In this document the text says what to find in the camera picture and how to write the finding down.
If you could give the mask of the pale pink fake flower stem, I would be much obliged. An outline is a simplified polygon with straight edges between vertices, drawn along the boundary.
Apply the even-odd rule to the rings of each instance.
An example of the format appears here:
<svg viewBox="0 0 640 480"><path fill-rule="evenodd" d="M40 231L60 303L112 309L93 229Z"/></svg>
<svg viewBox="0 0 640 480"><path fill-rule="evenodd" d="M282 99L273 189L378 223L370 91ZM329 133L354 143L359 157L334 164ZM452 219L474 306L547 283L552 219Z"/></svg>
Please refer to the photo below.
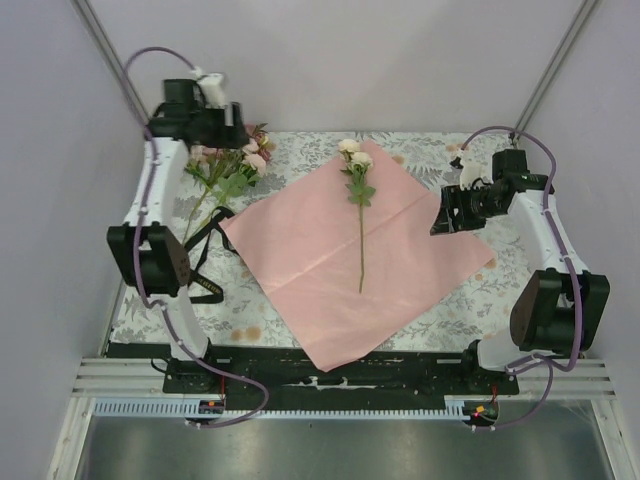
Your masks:
<svg viewBox="0 0 640 480"><path fill-rule="evenodd" d="M183 234L182 243L189 238L189 231L194 219L197 217L202 204L208 197L213 197L216 205L226 205L226 197L218 187L218 181L225 172L225 149L195 145L191 147L189 159L184 172L194 180L194 187L199 192L199 197L192 207L187 219L187 226Z"/></svg>

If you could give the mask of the dark pink fake flower stem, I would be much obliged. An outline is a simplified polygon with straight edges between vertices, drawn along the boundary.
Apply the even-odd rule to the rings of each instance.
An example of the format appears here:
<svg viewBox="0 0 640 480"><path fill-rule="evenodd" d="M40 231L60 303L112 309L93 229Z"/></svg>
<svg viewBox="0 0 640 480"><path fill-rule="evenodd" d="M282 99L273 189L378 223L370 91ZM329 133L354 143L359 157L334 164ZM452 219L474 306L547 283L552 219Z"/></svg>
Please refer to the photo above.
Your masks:
<svg viewBox="0 0 640 480"><path fill-rule="evenodd" d="M249 137L256 143L259 150L270 149L270 138L266 131L267 123L246 124L245 129Z"/></svg>

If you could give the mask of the cream rose fake flower stem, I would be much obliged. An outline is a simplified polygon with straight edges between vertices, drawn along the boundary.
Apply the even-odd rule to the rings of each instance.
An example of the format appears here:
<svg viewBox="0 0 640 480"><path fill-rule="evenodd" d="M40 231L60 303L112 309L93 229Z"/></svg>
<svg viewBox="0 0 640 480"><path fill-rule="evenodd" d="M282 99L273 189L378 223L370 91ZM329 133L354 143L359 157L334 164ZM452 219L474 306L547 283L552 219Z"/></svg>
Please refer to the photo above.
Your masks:
<svg viewBox="0 0 640 480"><path fill-rule="evenodd" d="M365 280L365 228L364 210L371 206L371 198L376 193L376 188L368 183L368 174L374 165L370 154L364 152L359 142L353 139L343 139L338 143L344 166L341 172L349 178L346 184L348 189L348 201L357 207L358 231L360 248L360 276L358 291L363 292Z"/></svg>

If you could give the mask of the pink peony fake flower stem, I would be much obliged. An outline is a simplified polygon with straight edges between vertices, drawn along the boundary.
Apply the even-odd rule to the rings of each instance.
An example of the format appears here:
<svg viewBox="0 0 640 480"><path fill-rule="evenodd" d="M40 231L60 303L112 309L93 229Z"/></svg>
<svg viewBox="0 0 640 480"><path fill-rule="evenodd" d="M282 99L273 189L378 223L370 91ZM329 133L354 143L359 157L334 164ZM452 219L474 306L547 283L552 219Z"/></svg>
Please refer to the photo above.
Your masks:
<svg viewBox="0 0 640 480"><path fill-rule="evenodd" d="M209 183L218 205L228 205L232 198L240 197L244 191L266 175L270 152L266 145L255 138L240 149L218 149L207 157Z"/></svg>

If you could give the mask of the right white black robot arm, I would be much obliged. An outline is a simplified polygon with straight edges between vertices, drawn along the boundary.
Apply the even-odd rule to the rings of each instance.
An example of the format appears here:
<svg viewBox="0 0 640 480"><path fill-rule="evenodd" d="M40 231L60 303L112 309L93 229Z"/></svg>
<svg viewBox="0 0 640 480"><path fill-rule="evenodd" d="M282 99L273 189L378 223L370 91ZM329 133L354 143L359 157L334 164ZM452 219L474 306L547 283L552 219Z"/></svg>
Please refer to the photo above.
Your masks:
<svg viewBox="0 0 640 480"><path fill-rule="evenodd" d="M606 276L593 274L566 239L551 175L534 174L520 149L495 153L490 181L480 164L458 153L459 180L441 190L433 235L484 228L508 216L516 226L531 277L510 313L508 329L474 342L476 359L458 368L467 392L483 392L494 371L518 375L540 364L571 371L594 340L610 294Z"/></svg>

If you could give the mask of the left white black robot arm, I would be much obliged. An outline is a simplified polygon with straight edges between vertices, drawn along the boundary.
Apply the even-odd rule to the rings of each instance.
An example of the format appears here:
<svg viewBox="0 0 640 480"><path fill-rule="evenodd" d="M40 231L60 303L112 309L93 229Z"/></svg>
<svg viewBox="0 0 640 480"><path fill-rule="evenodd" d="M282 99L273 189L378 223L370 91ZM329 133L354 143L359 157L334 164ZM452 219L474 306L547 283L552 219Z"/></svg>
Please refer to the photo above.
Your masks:
<svg viewBox="0 0 640 480"><path fill-rule="evenodd" d="M198 392L212 391L223 373L198 325L188 287L193 282L186 247L176 238L173 202L193 147L240 150L249 142L241 106L217 102L212 75L168 79L164 100L143 121L145 158L134 201L107 243L124 282L144 305L159 310L170 338L172 373L183 372Z"/></svg>

